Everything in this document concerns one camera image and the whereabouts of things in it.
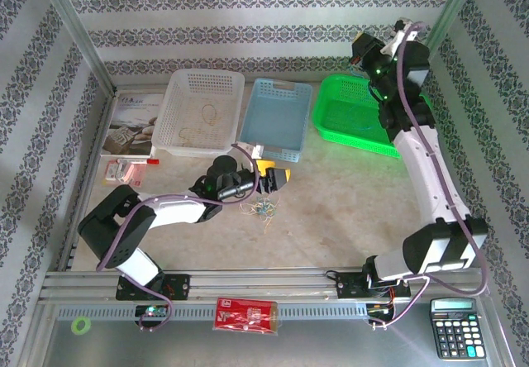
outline plastic tray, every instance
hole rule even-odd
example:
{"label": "plastic tray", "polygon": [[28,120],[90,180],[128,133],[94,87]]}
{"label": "plastic tray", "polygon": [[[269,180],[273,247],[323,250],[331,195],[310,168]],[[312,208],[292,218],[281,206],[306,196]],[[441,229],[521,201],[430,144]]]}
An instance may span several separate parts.
{"label": "plastic tray", "polygon": [[231,149],[245,77],[217,69],[179,69],[169,81],[152,144],[172,155],[213,157]]}
{"label": "plastic tray", "polygon": [[348,75],[325,78],[312,113],[314,126],[324,140],[400,157],[380,125],[379,105],[367,84],[367,79]]}
{"label": "plastic tray", "polygon": [[311,100],[309,84],[257,79],[246,110],[241,141],[263,145],[265,158],[297,162]]}

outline colorful wire pieces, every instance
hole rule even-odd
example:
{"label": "colorful wire pieces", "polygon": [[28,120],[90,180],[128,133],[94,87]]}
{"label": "colorful wire pieces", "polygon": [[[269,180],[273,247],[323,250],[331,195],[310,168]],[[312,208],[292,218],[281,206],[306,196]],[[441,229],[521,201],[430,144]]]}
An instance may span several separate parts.
{"label": "colorful wire pieces", "polygon": [[266,226],[264,227],[264,233],[266,233],[268,225],[275,216],[278,204],[279,200],[276,202],[276,204],[273,204],[268,198],[258,197],[255,200],[255,203],[241,203],[239,206],[243,214],[249,216],[257,214],[262,221],[266,222]]}

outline red box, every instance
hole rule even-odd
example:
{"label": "red box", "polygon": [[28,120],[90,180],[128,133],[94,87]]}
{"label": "red box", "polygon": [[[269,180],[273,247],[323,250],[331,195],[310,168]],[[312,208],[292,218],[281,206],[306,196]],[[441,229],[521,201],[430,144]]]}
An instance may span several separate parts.
{"label": "red box", "polygon": [[277,334],[278,304],[256,299],[219,298],[213,329]]}

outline book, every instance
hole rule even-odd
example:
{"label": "book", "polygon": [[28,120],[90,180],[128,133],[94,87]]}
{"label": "book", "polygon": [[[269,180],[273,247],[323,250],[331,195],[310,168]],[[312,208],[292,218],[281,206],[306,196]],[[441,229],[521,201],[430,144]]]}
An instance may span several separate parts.
{"label": "book", "polygon": [[146,159],[154,156],[151,139],[163,99],[163,93],[119,94],[101,155]]}

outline green tape roll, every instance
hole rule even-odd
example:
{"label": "green tape roll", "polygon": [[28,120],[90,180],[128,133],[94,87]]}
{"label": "green tape roll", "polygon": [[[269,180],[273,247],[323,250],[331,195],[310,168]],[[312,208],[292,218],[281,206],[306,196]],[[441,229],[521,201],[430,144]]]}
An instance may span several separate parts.
{"label": "green tape roll", "polygon": [[72,322],[72,332],[76,336],[81,336],[90,331],[92,322],[85,316],[79,316]]}

